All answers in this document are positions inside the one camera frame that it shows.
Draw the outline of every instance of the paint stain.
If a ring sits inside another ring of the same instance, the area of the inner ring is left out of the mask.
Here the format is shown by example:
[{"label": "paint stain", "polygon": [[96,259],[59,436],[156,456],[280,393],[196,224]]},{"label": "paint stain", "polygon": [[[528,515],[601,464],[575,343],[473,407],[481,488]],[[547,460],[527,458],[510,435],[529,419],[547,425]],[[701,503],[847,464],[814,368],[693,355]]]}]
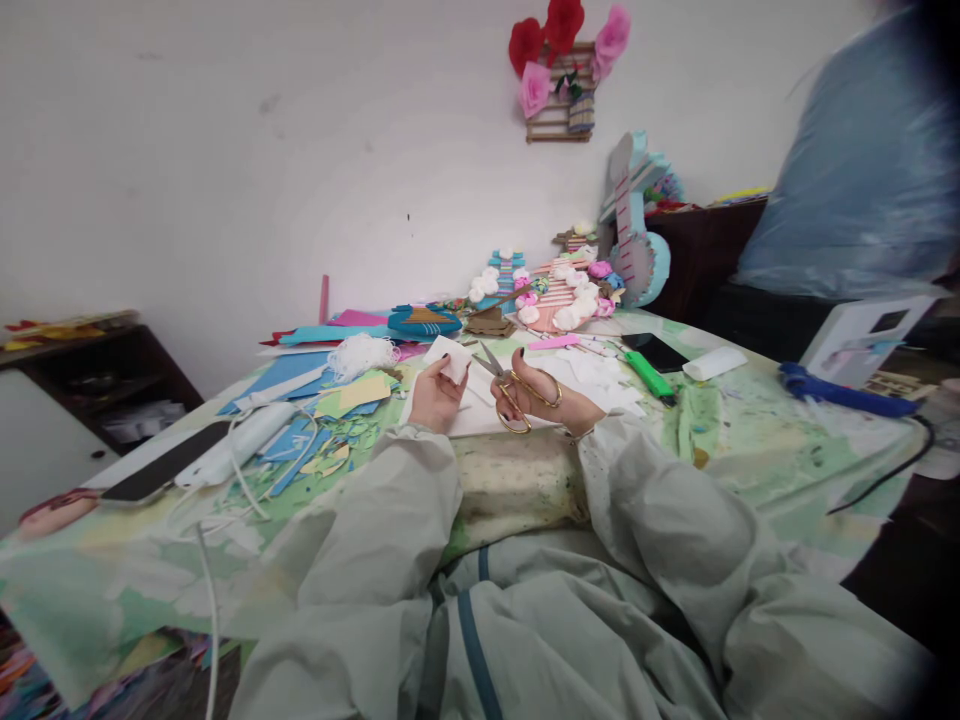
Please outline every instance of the paint stain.
[{"label": "paint stain", "polygon": [[280,99],[282,97],[283,96],[280,93],[274,93],[270,97],[265,98],[260,103],[260,114],[266,116],[276,110],[277,105],[280,103]]},{"label": "paint stain", "polygon": [[693,449],[693,466],[697,470],[703,470],[703,468],[707,466],[708,462],[710,462],[710,453],[703,448]]}]

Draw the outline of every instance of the scissors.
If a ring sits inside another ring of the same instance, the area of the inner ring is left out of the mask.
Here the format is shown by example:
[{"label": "scissors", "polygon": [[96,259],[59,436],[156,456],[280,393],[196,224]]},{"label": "scissors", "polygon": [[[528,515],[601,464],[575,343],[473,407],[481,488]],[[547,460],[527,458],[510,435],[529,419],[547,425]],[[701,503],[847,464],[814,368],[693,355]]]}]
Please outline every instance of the scissors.
[{"label": "scissors", "polygon": [[523,419],[523,422],[527,427],[525,427],[523,430],[516,430],[515,428],[512,428],[509,425],[507,425],[507,421],[503,419],[503,415],[501,415],[500,413],[497,413],[497,417],[500,418],[500,423],[512,433],[516,433],[517,435],[526,435],[528,432],[530,432],[533,429],[533,426],[530,424],[530,421],[527,420],[527,416],[523,414],[523,410],[521,410],[520,406],[517,405],[517,401],[513,399],[513,396],[509,393],[507,388],[509,388],[511,384],[516,382],[521,387],[523,387],[524,390],[526,390],[528,393],[533,395],[537,400],[542,402],[547,407],[558,408],[560,407],[560,401],[563,400],[563,391],[560,389],[560,383],[558,383],[557,379],[550,373],[546,372],[545,370],[540,371],[544,375],[546,375],[548,378],[553,380],[553,382],[557,386],[557,400],[556,402],[550,402],[545,397],[543,397],[543,395],[541,395],[532,387],[530,387],[530,385],[523,378],[517,375],[513,370],[509,370],[509,371],[504,370],[500,366],[500,363],[497,362],[497,359],[493,356],[493,353],[490,352],[490,348],[488,348],[483,343],[482,340],[479,342],[480,342],[480,346],[483,348],[483,351],[487,354],[487,359],[484,360],[478,355],[474,355],[473,357],[476,359],[478,363],[480,363],[483,367],[485,367],[490,372],[491,375],[493,375],[493,379],[494,379],[494,382],[497,383],[497,387],[499,387],[500,390],[503,391],[503,394],[507,398],[507,402],[513,405],[513,409],[517,411],[517,413]]}]

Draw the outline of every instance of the smartphone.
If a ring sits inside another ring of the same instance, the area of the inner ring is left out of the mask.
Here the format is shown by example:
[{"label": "smartphone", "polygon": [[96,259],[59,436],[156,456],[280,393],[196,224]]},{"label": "smartphone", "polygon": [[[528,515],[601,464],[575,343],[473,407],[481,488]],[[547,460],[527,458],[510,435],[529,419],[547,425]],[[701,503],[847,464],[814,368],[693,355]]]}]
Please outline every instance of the smartphone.
[{"label": "smartphone", "polygon": [[181,470],[227,436],[229,422],[215,422],[191,435],[146,467],[106,490],[100,502],[116,507],[149,505],[173,484]]},{"label": "smartphone", "polygon": [[680,372],[690,362],[653,333],[624,335],[623,343],[643,355],[657,372]]}]

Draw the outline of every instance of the yellow paper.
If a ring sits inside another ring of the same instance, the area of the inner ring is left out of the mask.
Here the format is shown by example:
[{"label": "yellow paper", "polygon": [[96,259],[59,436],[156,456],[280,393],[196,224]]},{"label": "yellow paper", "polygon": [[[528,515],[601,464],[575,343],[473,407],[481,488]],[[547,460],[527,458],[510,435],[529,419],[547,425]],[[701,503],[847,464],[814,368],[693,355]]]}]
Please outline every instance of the yellow paper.
[{"label": "yellow paper", "polygon": [[381,372],[370,373],[340,389],[340,409],[352,410],[357,405],[383,400],[385,397],[390,397],[387,376]]}]

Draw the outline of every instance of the scissor blade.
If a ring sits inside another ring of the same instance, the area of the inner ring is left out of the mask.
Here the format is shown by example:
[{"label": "scissor blade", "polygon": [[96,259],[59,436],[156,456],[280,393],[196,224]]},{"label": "scissor blade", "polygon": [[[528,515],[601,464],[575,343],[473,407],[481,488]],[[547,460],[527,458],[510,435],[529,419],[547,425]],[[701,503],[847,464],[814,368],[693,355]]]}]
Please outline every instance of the scissor blade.
[{"label": "scissor blade", "polygon": [[493,356],[493,353],[490,352],[490,348],[488,348],[482,340],[480,340],[479,342],[480,342],[480,347],[482,347],[483,351],[487,354],[487,360],[484,360],[483,358],[478,357],[477,355],[474,355],[474,357],[477,358],[477,362],[479,362],[483,367],[485,367],[490,372],[490,374],[496,375],[497,377],[503,377],[503,368],[500,366],[500,363],[497,361],[497,359]]}]

